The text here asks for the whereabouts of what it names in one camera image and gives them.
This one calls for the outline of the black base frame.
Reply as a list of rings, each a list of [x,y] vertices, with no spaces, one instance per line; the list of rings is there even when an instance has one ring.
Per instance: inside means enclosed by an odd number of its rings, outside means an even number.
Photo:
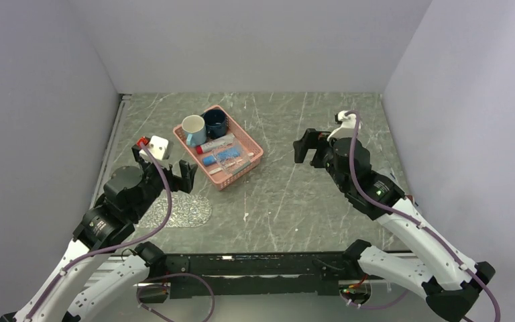
[[[148,270],[148,285],[161,284],[171,299],[214,294],[312,293],[337,296],[368,284],[370,276],[342,252],[166,254]]]

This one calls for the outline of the aluminium rail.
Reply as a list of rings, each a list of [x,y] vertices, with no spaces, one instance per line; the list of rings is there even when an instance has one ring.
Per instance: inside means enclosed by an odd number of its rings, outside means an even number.
[[[103,192],[104,181],[106,178],[109,177],[111,173],[111,168],[114,160],[113,154],[117,149],[117,142],[119,140],[119,136],[121,133],[121,124],[125,119],[125,114],[127,111],[127,106],[129,105],[131,99],[131,94],[120,94],[119,98],[119,106],[117,108],[117,112],[115,114],[115,118],[113,121],[113,126],[111,128],[111,133],[104,150],[101,167],[99,169],[99,177],[97,179],[97,183],[95,185],[91,197],[91,202],[89,205],[90,208],[95,204],[95,202]]]

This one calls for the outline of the light blue mug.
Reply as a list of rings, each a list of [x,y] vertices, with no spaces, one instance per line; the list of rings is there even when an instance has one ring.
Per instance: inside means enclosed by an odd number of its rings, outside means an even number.
[[[205,120],[200,115],[189,115],[182,121],[182,130],[186,136],[186,145],[196,147],[207,141]]]

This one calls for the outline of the dark blue mug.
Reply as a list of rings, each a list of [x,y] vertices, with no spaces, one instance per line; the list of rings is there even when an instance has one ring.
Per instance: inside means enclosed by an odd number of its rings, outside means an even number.
[[[221,109],[210,109],[202,114],[205,121],[207,137],[211,140],[227,134],[227,116]]]

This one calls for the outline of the clear textured oval tray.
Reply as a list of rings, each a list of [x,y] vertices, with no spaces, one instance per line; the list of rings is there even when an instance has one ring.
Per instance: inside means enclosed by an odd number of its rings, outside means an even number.
[[[166,194],[158,197],[142,219],[138,228],[156,228],[166,216],[168,200]],[[204,225],[212,214],[210,200],[201,195],[190,195],[183,192],[172,194],[172,213],[165,227],[195,228]]]

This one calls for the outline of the clear plastic toothbrush case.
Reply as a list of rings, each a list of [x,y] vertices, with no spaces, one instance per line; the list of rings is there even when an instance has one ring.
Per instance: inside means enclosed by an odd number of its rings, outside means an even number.
[[[238,172],[242,171],[246,166],[251,164],[251,159],[254,157],[254,153],[245,148],[238,141],[234,141],[232,144],[228,144],[226,146],[221,146],[215,150],[210,151],[207,155],[217,154],[223,150],[229,148],[238,148],[240,150],[240,156],[233,159],[228,159],[223,162],[217,162],[216,164],[212,164],[210,166],[205,166],[210,175],[216,174],[225,174],[225,175],[234,175]]]

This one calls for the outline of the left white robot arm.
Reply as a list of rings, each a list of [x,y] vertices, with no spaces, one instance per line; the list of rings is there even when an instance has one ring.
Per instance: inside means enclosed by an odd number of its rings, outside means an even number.
[[[0,316],[0,321],[84,321],[112,299],[133,277],[155,282],[166,272],[165,254],[150,238],[165,228],[173,208],[172,193],[190,193],[196,165],[180,161],[180,175],[165,168],[166,149],[144,144],[132,148],[136,166],[114,171],[103,193],[76,226],[62,259],[37,293],[20,310]],[[167,210],[162,222],[149,233],[130,239],[156,199],[164,193]],[[91,288],[86,282],[121,248],[136,246],[135,255],[116,272]]]

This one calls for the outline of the pink perforated plastic basket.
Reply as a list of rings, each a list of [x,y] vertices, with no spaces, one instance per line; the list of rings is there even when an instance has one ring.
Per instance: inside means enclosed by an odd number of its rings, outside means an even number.
[[[188,146],[187,135],[181,125],[177,125],[173,129],[173,133],[182,147],[220,191],[255,168],[264,154],[263,148],[230,114],[227,113],[225,117],[227,134],[233,134],[233,143],[219,146],[202,154],[199,154],[196,148]]]

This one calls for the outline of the blue toothpaste tube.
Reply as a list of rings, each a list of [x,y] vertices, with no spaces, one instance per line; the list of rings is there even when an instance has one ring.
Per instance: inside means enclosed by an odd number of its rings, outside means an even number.
[[[237,158],[240,156],[240,150],[238,148],[229,148],[218,152],[217,154],[212,154],[202,159],[204,166],[210,166],[212,164],[216,164],[217,162],[223,162],[228,159]]]

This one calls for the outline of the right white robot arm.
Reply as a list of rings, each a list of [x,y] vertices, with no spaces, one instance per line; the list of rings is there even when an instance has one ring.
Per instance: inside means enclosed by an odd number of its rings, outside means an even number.
[[[343,252],[344,273],[350,278],[384,278],[417,294],[443,320],[466,320],[494,277],[494,267],[445,241],[392,178],[372,169],[370,152],[361,142],[307,129],[292,146],[295,163],[304,162],[314,150],[310,165],[326,170],[354,209],[392,232],[418,258],[412,262],[392,256],[358,239]]]

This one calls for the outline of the white red-capped toothpaste tube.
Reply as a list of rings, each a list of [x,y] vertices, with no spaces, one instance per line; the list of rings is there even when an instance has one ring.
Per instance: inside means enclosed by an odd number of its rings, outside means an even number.
[[[204,154],[215,150],[221,146],[226,146],[228,144],[232,144],[235,139],[235,136],[230,133],[215,140],[211,140],[207,143],[201,144],[195,147],[197,154]]]

